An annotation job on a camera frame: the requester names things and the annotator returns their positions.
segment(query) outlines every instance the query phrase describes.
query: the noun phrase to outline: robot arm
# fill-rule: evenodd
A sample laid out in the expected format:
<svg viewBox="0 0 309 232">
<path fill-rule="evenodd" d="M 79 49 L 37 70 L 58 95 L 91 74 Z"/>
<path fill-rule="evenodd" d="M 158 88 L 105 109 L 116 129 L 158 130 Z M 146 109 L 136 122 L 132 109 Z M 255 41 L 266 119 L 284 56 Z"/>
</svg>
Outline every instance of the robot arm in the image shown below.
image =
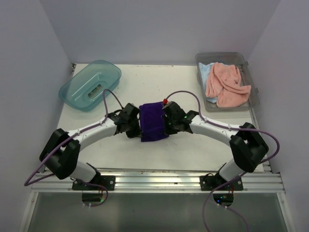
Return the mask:
<svg viewBox="0 0 309 232">
<path fill-rule="evenodd" d="M 230 128 L 255 129 L 254 125 L 230 125 L 211 120 L 213 125 L 206 123 L 196 111 L 185 111 L 175 102 L 170 101 L 163 107 L 165 112 L 166 134 L 176 134 L 181 131 L 202 134 L 218 140 L 231 147 L 233 159 L 226 163 L 217 174 L 206 176 L 206 181 L 213 188 L 234 179 L 243 172 L 252 173 L 269 148 L 261 135 L 255 131 L 237 131 Z"/>
<path fill-rule="evenodd" d="M 119 110 L 119 114 L 110 113 L 107 119 L 103 118 L 86 127 L 68 132 L 57 129 L 41 153 L 40 161 L 61 142 L 77 133 L 77 136 L 70 140 L 65 147 L 56 151 L 45 165 L 60 180 L 71 177 L 86 183 L 99 184 L 101 182 L 100 173 L 90 164 L 78 161 L 79 152 L 98 140 L 119 133 L 125 132 L 128 138 L 140 136 L 141 131 L 137 118 L 139 112 L 139 108 L 129 103 L 124 109 Z"/>
<path fill-rule="evenodd" d="M 231 147 L 233 159 L 226 163 L 215 176 L 209 176 L 207 180 L 214 187 L 232 180 L 243 172 L 253 172 L 268 152 L 268 146 L 257 132 L 222 129 L 206 123 L 198 112 L 186 113 L 172 101 L 164 105 L 163 111 L 165 112 L 165 134 L 177 134 L 182 131 L 202 134 Z M 99 184 L 100 173 L 90 164 L 79 162 L 79 152 L 98 140 L 123 132 L 126 132 L 128 138 L 140 137 L 141 130 L 137 118 L 139 112 L 137 107 L 127 104 L 124 109 L 119 110 L 119 114 L 110 113 L 106 120 L 104 118 L 84 128 L 69 132 L 58 129 L 46 144 L 40 155 L 40 161 L 58 144 L 77 133 L 77 136 L 51 156 L 45 165 L 59 179 L 71 177 L 86 183 Z M 214 120 L 212 122 L 227 128 L 254 128 L 250 123 L 240 126 Z"/>
</svg>

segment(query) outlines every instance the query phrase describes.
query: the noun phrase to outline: white enclosure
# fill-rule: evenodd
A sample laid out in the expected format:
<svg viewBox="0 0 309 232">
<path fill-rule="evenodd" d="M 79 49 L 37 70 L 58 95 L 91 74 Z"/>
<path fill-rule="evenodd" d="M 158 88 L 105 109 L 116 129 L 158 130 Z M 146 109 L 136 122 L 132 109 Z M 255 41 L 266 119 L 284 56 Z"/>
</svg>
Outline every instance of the white enclosure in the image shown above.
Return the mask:
<svg viewBox="0 0 309 232">
<path fill-rule="evenodd" d="M 307 231 L 308 11 L 307 0 L 2 0 L 0 231 L 18 231 L 30 191 L 23 182 L 57 127 L 71 63 L 192 65 L 212 51 L 248 61 L 259 126 L 281 142 L 272 171 Z"/>
</svg>

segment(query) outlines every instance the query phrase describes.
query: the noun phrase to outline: purple cable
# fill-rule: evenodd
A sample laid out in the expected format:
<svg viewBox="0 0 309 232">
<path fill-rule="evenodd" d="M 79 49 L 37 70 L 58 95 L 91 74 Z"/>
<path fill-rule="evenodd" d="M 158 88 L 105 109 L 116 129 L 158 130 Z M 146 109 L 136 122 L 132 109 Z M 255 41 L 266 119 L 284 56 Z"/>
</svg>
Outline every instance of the purple cable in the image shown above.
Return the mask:
<svg viewBox="0 0 309 232">
<path fill-rule="evenodd" d="M 231 129 L 232 131 L 253 131 L 253 132 L 260 132 L 260 133 L 263 133 L 263 134 L 266 134 L 266 135 L 270 136 L 270 137 L 276 142 L 277 149 L 275 150 L 275 152 L 274 152 L 270 157 L 268 157 L 268 158 L 262 160 L 260 163 L 264 163 L 264 162 L 266 162 L 266 161 L 268 161 L 268 160 L 274 158 L 274 157 L 278 154 L 278 152 L 279 152 L 279 150 L 280 150 L 280 143 L 279 143 L 278 139 L 277 139 L 274 135 L 272 135 L 271 133 L 269 133 L 269 132 L 267 132 L 267 131 L 264 131 L 264 130 L 258 130 L 258 129 L 229 128 L 229 127 L 222 126 L 222 125 L 220 125 L 220 124 L 211 122 L 211 121 L 209 121 L 209 120 L 206 120 L 206 119 L 203 117 L 202 113 L 201 113 L 201 104 L 200 104 L 200 101 L 199 101 L 197 95 L 195 95 L 194 93 L 192 93 L 192 92 L 190 92 L 190 91 L 187 91 L 187 90 L 179 90 L 179 91 L 175 91 L 175 92 L 169 94 L 169 95 L 166 97 L 166 99 L 168 99 L 170 96 L 172 96 L 172 95 L 174 95 L 174 94 L 176 94 L 176 93 L 189 93 L 189 94 L 191 94 L 193 97 L 195 97 L 195 99 L 197 100 L 197 104 L 198 104 L 198 114 L 199 114 L 199 116 L 201 117 L 201 119 L 203 119 L 206 123 L 209 123 L 209 124 L 211 124 L 211 125 L 213 125 L 213 126 L 216 126 L 216 127 L 222 128 L 222 129 L 227 129 L 227 130 Z M 243 175 L 245 175 L 245 174 L 246 174 L 246 172 L 243 172 L 243 173 L 240 174 L 239 176 L 236 176 L 234 179 L 232 179 L 232 180 L 230 180 L 230 181 L 227 181 L 227 182 L 225 182 L 224 184 L 222 184 L 222 185 L 216 187 L 215 189 L 213 189 L 213 190 L 210 192 L 210 194 L 208 195 L 208 197 L 207 197 L 206 200 L 204 201 L 204 203 L 203 203 L 203 208 L 202 208 L 202 216 L 203 216 L 204 225 L 205 225 L 205 227 L 206 227 L 206 229 L 207 229 L 208 232 L 210 232 L 210 229 L 209 229 L 209 226 L 208 226 L 208 224 L 207 224 L 207 222 L 206 222 L 206 219 L 205 219 L 205 206 L 206 206 L 206 203 L 207 203 L 207 201 L 209 200 L 210 196 L 211 196 L 211 195 L 213 194 L 213 192 L 215 192 L 216 190 L 218 190 L 218 189 L 220 189 L 220 188 L 222 188 L 222 187 L 224 187 L 224 186 L 230 184 L 231 182 L 233 182 L 233 181 L 235 181 L 235 180 L 241 178 L 241 177 L 242 177 Z M 228 207 L 228 209 L 231 210 L 232 212 L 236 213 L 237 215 L 239 215 L 239 216 L 241 217 L 241 219 L 242 219 L 242 220 L 245 222 L 245 224 L 246 224 L 247 231 L 249 232 L 249 231 L 250 231 L 250 228 L 249 228 L 249 225 L 248 225 L 246 219 L 244 218 L 244 216 L 241 215 L 241 214 L 240 214 L 238 211 L 236 211 L 235 209 L 232 209 L 232 208 L 230 208 L 230 207 Z"/>
<path fill-rule="evenodd" d="M 84 185 L 87 185 L 87 186 L 92 186 L 92 187 L 98 187 L 98 188 L 101 188 L 103 191 L 106 191 L 106 197 L 98 204 L 89 204 L 88 206 L 89 207 L 96 207 L 96 206 L 99 206 L 99 205 L 102 205 L 106 202 L 107 198 L 108 198 L 108 191 L 107 191 L 107 188 L 105 188 L 103 185 L 97 185 L 97 184 L 90 184 L 90 183 L 86 183 L 82 180 L 79 180 L 80 182 L 82 182 Z"/>
<path fill-rule="evenodd" d="M 111 94 L 113 94 L 113 96 L 116 98 L 116 100 L 118 101 L 118 103 L 120 104 L 121 108 L 123 109 L 123 106 L 122 104 L 120 103 L 119 99 L 116 97 L 116 95 L 111 92 L 109 89 L 105 89 L 103 90 L 103 101 L 104 101 L 104 106 L 105 106 L 105 118 L 103 119 L 102 123 L 104 123 L 106 120 L 107 120 L 107 116 L 108 116 L 108 109 L 107 109 L 107 103 L 106 103 L 106 99 L 105 99 L 105 93 L 106 91 L 110 92 Z M 100 126 L 101 123 L 97 123 L 95 125 L 92 125 L 90 127 L 87 127 L 87 128 L 84 128 L 80 131 L 80 133 L 83 133 L 85 131 L 88 131 L 88 130 L 91 130 L 97 126 Z M 60 143 L 58 146 L 56 146 L 43 160 L 42 162 L 40 163 L 40 165 L 36 168 L 36 170 L 34 170 L 31 175 L 27 178 L 27 180 L 24 182 L 24 186 L 29 186 L 29 185 L 32 185 L 40 180 L 43 180 L 45 178 L 48 178 L 50 176 L 53 176 L 54 174 L 48 174 L 48 175 L 45 175 L 39 179 L 36 179 L 36 180 L 33 180 L 33 181 L 30 181 L 34 176 L 35 174 L 39 171 L 39 169 L 48 161 L 48 159 L 58 150 L 60 149 L 63 145 L 65 145 L 67 142 L 69 142 L 71 139 L 73 139 L 74 137 L 76 137 L 78 135 L 78 133 L 75 133 L 74 135 L 72 135 L 71 137 L 67 138 L 65 141 L 63 141 L 62 143 Z"/>
</svg>

